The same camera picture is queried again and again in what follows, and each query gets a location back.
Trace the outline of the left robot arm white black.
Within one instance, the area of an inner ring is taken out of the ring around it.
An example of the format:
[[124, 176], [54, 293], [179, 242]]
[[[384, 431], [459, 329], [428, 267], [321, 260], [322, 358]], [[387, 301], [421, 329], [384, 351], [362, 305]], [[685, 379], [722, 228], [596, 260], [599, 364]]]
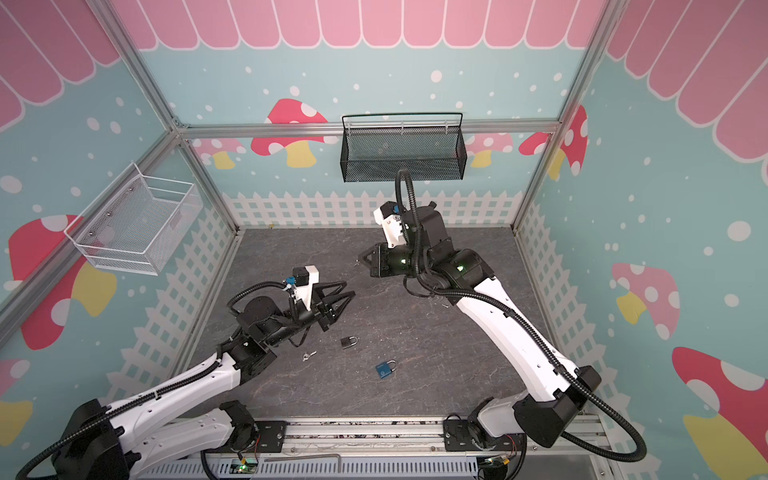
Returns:
[[80, 405], [61, 438], [17, 473], [31, 479], [50, 461], [56, 479], [135, 479], [177, 458], [226, 446], [235, 452], [261, 440], [247, 408], [228, 401], [199, 417], [180, 415], [260, 375], [275, 347], [313, 325], [328, 330], [355, 294], [346, 282], [264, 281], [231, 298], [226, 307], [236, 330], [203, 362], [142, 393], [103, 405]]

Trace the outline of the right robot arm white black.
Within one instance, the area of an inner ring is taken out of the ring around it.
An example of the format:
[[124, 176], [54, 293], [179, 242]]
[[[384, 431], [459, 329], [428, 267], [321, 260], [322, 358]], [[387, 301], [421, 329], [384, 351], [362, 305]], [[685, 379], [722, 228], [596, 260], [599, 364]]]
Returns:
[[[542, 447], [564, 439], [587, 452], [617, 462], [635, 463], [647, 455], [642, 434], [596, 394], [600, 374], [578, 366], [549, 342], [521, 313], [487, 262], [472, 249], [455, 248], [436, 205], [418, 205], [411, 173], [395, 176], [395, 198], [374, 213], [385, 241], [359, 257], [375, 278], [416, 281], [419, 298], [443, 297], [491, 339], [524, 383], [506, 398], [490, 398], [470, 415], [478, 445], [506, 434], [523, 434]], [[628, 453], [591, 444], [567, 428], [588, 404], [618, 425], [634, 444]]]

